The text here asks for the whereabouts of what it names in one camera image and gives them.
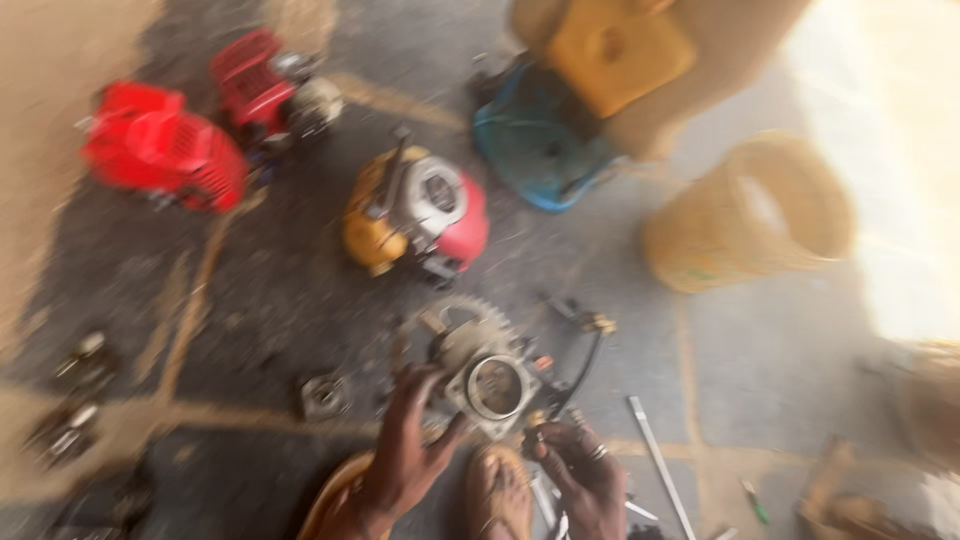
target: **ring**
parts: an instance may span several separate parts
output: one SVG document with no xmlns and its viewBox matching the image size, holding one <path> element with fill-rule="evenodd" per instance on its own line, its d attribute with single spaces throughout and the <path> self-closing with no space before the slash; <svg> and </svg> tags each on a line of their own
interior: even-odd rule
<svg viewBox="0 0 960 540">
<path fill-rule="evenodd" d="M 588 459 L 590 461 L 597 461 L 604 455 L 607 455 L 607 447 L 604 446 L 603 444 L 598 444 L 596 450 L 590 453 L 590 455 L 588 456 Z"/>
</svg>

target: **floor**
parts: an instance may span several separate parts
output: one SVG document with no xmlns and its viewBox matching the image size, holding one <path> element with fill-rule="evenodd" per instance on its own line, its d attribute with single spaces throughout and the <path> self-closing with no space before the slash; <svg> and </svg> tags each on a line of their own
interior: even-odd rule
<svg viewBox="0 0 960 540">
<path fill-rule="evenodd" d="M 636 248 L 644 217 L 737 140 L 786 128 L 823 141 L 828 110 L 811 101 L 810 79 L 798 76 L 808 73 L 802 67 L 823 66 L 815 54 L 799 54 L 810 34 L 798 32 L 752 85 L 695 118 L 670 160 L 619 163 L 610 180 L 554 216 L 503 188 L 471 147 L 473 105 L 463 82 L 477 55 L 488 53 L 497 64 L 513 51 L 504 0 L 101 0 L 71 20 L 57 19 L 61 32 L 48 24 L 55 17 L 43 18 L 56 8 L 0 8 L 12 11 L 0 24 L 14 15 L 27 21 L 18 30 L 24 38 L 32 28 L 48 40 L 99 36 L 79 51 L 36 52 L 38 59 L 73 59 L 46 65 L 63 64 L 76 85 L 53 84 L 42 77 L 49 71 L 40 69 L 43 62 L 22 61 L 29 84 L 0 87 L 11 98 L 0 103 L 36 105 L 10 111 L 16 121 L 4 126 L 10 131 L 3 140 L 20 145 L 0 145 L 8 153 L 3 162 L 36 165 L 16 169 L 0 201 L 21 209 L 0 212 L 11 246 L 0 293 L 0 305 L 11 310 L 0 328 L 0 410 L 8 420 L 0 428 L 3 540 L 36 537 L 75 482 L 142 455 L 158 494 L 139 538 L 296 536 L 325 475 L 372 444 L 397 318 L 441 294 L 402 265 L 371 280 L 347 260 L 339 239 L 356 171 L 391 147 L 389 131 L 399 121 L 487 189 L 490 245 L 457 292 L 505 311 L 540 338 L 539 348 L 565 374 L 579 367 L 588 339 L 549 316 L 540 290 L 576 296 L 618 322 L 578 401 L 631 472 L 637 503 L 661 517 L 665 532 L 682 537 L 629 395 L 648 409 L 703 537 L 727 525 L 740 529 L 738 538 L 800 537 L 795 504 L 834 433 L 861 456 L 845 489 L 882 498 L 904 519 L 926 520 L 924 471 L 897 424 L 890 390 L 858 368 L 882 351 L 879 336 L 890 335 L 877 320 L 896 311 L 882 309 L 893 301 L 876 299 L 870 258 L 685 296 L 659 284 Z M 88 20 L 112 12 L 125 14 L 122 24 Z M 325 74 L 349 101 L 336 136 L 287 160 L 265 199 L 220 217 L 152 212 L 88 179 L 73 182 L 83 170 L 73 158 L 80 137 L 63 133 L 85 114 L 83 96 L 132 74 L 181 89 L 191 108 L 212 113 L 209 57 L 260 24 L 292 47 L 324 52 Z M 35 123 L 46 128 L 39 135 Z M 15 136 L 24 133 L 31 136 Z M 46 160 L 50 149 L 61 153 Z M 859 163 L 844 160 L 850 155 L 839 159 L 844 166 Z M 874 223 L 879 229 L 883 220 L 867 226 Z M 20 441 L 62 398 L 49 383 L 53 367 L 96 328 L 126 361 L 98 423 L 100 442 L 75 463 L 41 472 L 19 452 Z M 329 369 L 360 382 L 354 407 L 337 421 L 305 426 L 295 411 L 296 382 Z M 465 536 L 457 515 L 469 452 L 465 446 L 458 453 L 394 538 Z M 770 527 L 756 521 L 741 479 L 756 486 Z"/>
</svg>

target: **screwdriver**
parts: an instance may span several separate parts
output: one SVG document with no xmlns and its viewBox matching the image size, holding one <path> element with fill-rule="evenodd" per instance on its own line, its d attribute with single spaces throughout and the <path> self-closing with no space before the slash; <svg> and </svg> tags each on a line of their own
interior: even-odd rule
<svg viewBox="0 0 960 540">
<path fill-rule="evenodd" d="M 759 519 L 763 525 L 769 524 L 770 518 L 767 517 L 767 511 L 763 509 L 763 504 L 760 504 L 760 499 L 756 496 L 754 486 L 747 480 L 741 480 L 741 482 L 743 482 L 743 489 L 747 490 L 747 499 L 750 500 L 750 504 L 754 507 L 756 518 Z"/>
</svg>

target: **red engine cover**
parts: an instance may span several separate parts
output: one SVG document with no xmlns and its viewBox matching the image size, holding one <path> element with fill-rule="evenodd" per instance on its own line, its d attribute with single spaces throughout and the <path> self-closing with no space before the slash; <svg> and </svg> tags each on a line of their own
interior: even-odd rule
<svg viewBox="0 0 960 540">
<path fill-rule="evenodd" d="M 469 268 L 487 247 L 490 221 L 487 219 L 487 194 L 465 172 L 460 179 L 467 188 L 467 213 L 437 237 L 437 251 L 461 261 L 459 271 Z"/>
<path fill-rule="evenodd" d="M 81 155 L 104 184 L 155 190 L 192 209 L 226 211 L 243 197 L 247 164 L 233 141 L 183 110 L 183 94 L 111 83 Z"/>
<path fill-rule="evenodd" d="M 276 36 L 259 28 L 228 45 L 210 61 L 223 107 L 237 128 L 257 122 L 266 126 L 265 136 L 286 131 L 279 107 L 297 89 L 270 66 L 270 58 L 279 50 Z"/>
</svg>

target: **pink engine cover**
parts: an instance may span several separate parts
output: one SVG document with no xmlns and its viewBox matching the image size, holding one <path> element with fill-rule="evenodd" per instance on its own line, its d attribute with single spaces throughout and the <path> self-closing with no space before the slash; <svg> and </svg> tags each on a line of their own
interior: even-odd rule
<svg viewBox="0 0 960 540">
<path fill-rule="evenodd" d="M 461 261 L 459 271 L 469 268 L 487 247 L 490 221 L 487 219 L 487 194 L 465 172 L 460 179 L 467 188 L 467 213 L 437 237 L 437 251 Z"/>
</svg>

